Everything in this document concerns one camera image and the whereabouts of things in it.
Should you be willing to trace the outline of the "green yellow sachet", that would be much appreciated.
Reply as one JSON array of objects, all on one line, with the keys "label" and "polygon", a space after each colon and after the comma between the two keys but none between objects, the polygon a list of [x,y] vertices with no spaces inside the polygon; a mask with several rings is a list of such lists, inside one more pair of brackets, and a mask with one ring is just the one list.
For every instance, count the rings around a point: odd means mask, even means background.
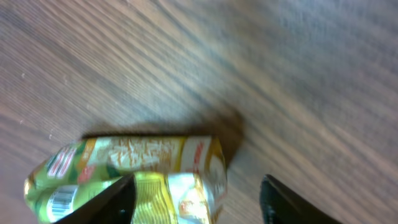
[{"label": "green yellow sachet", "polygon": [[117,192],[129,223],[214,223],[227,193],[213,136],[109,136],[62,147],[24,182],[41,223],[55,223],[101,194]]}]

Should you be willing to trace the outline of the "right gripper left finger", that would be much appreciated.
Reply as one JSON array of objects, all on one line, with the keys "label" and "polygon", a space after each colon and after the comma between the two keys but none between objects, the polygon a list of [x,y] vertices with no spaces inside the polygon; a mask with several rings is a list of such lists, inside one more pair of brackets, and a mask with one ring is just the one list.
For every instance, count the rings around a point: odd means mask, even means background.
[{"label": "right gripper left finger", "polygon": [[131,224],[136,188],[135,176],[124,176],[55,224]]}]

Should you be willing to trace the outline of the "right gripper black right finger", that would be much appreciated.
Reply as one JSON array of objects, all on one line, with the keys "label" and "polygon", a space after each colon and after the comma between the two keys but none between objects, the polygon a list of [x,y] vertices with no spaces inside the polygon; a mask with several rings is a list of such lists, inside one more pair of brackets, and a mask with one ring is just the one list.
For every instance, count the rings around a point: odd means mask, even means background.
[{"label": "right gripper black right finger", "polygon": [[259,204],[266,224],[340,224],[270,174],[262,180]]}]

